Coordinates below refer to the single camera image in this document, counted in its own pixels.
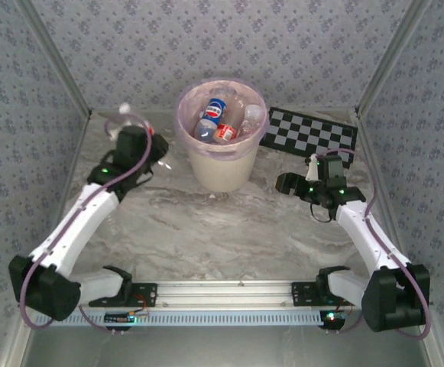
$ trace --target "red label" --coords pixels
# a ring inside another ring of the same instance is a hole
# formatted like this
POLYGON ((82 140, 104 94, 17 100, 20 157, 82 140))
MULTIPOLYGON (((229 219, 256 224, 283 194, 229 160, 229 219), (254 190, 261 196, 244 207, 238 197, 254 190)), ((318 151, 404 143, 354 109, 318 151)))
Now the red label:
POLYGON ((235 139, 237 136, 237 130, 235 130, 232 126, 219 125, 216 135, 225 141, 230 141, 235 139))

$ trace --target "checkerboard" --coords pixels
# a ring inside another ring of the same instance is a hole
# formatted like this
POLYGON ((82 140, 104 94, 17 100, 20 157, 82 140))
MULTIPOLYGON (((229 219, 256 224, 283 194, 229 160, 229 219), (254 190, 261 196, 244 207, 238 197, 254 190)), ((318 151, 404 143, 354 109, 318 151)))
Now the checkerboard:
MULTIPOLYGON (((324 153, 329 149, 355 149, 358 128, 326 121, 300 113, 271 107, 271 123, 261 145, 301 157, 324 153)), ((339 152, 342 164, 349 168, 354 155, 339 152)))

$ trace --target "wall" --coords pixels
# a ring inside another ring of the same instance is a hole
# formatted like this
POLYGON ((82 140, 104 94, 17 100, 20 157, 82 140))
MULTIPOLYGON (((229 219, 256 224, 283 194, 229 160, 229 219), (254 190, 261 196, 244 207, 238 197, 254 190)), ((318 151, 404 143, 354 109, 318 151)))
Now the wall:
POLYGON ((410 258, 444 328, 444 0, 434 0, 365 121, 410 258))
POLYGON ((83 130, 11 0, 0 0, 0 346, 16 311, 8 263, 50 230, 83 130))
POLYGON ((409 0, 34 0, 92 108, 174 107, 204 76, 271 106, 354 106, 409 0))

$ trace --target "plastic bin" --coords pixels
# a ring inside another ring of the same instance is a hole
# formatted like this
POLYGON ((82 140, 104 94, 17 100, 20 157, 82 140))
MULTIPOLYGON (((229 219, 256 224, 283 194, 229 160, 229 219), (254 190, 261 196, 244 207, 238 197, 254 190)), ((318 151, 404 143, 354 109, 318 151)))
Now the plastic bin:
POLYGON ((244 186, 251 176, 259 141, 263 138, 269 119, 262 95, 249 83, 236 79, 212 78, 187 87, 177 101, 174 130, 188 150, 196 179, 215 192, 229 192, 244 186), (263 107, 264 119, 254 134, 236 138, 227 145, 211 145, 196 140, 193 131, 210 99, 210 91, 229 87, 244 95, 247 104, 263 107))

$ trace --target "marble surface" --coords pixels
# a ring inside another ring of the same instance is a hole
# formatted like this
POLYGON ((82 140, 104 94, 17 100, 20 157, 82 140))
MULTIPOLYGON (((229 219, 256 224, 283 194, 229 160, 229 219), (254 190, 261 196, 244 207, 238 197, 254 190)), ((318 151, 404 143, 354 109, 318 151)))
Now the marble surface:
MULTIPOLYGON (((302 158, 260 147, 244 187, 211 194, 196 182, 186 149, 176 141, 173 115, 145 116, 169 142, 164 160, 172 170, 156 166, 154 179, 128 194, 99 226, 79 256, 75 272, 111 264, 145 281, 314 279, 320 268, 347 265, 366 274, 343 229, 335 222, 316 222, 308 203, 274 189, 279 174, 306 173, 302 158)), ((348 116, 338 118, 351 121, 348 116)), ((103 118, 92 115, 67 209, 90 170, 114 146, 105 136, 103 123, 103 118)), ((371 199, 362 162, 356 160, 346 175, 349 184, 371 199)), ((317 209, 316 215, 326 218, 323 210, 317 209)))

